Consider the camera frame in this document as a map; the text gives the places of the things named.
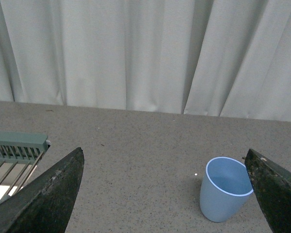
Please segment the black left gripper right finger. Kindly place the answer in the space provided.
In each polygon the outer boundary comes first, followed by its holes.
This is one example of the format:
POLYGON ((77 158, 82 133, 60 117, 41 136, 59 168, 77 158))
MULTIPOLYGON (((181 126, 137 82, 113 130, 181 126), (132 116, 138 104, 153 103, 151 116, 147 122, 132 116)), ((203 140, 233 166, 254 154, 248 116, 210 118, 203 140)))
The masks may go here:
POLYGON ((291 233, 291 172, 253 149, 245 167, 272 232, 291 233))

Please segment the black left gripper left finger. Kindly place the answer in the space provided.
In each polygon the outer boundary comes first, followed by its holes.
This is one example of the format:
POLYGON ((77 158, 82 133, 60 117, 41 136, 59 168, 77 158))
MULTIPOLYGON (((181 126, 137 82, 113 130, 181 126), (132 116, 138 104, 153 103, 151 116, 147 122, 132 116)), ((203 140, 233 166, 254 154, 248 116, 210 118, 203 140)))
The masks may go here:
POLYGON ((0 233, 63 233, 70 220, 84 169, 76 148, 0 204, 0 233))

